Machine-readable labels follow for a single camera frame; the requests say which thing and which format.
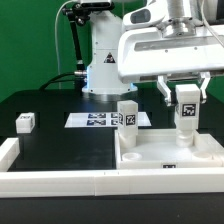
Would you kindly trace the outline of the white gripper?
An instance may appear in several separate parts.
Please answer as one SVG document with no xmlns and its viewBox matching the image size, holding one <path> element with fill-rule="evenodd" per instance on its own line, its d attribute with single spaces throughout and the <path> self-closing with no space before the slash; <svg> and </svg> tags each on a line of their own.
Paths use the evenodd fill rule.
<svg viewBox="0 0 224 224">
<path fill-rule="evenodd" d="M 170 75 L 183 80 L 190 73 L 199 74 L 201 103 L 212 74 L 224 72 L 224 47 L 202 26 L 193 36 L 164 38 L 156 27 L 125 32 L 118 45 L 118 75 L 123 83 L 153 81 L 167 106 L 176 104 L 176 95 L 167 85 Z"/>
</svg>

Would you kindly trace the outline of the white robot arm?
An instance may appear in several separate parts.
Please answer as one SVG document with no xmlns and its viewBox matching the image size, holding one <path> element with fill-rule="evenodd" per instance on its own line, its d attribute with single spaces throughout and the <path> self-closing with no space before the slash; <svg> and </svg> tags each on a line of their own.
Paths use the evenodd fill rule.
<svg viewBox="0 0 224 224">
<path fill-rule="evenodd" d="M 206 20 L 206 0 L 146 0 L 144 7 L 117 19 L 111 12 L 91 15 L 92 61 L 83 93 L 104 101 L 137 92 L 155 82 L 169 105 L 169 81 L 200 80 L 206 101 L 210 78 L 224 73 L 224 25 Z"/>
</svg>

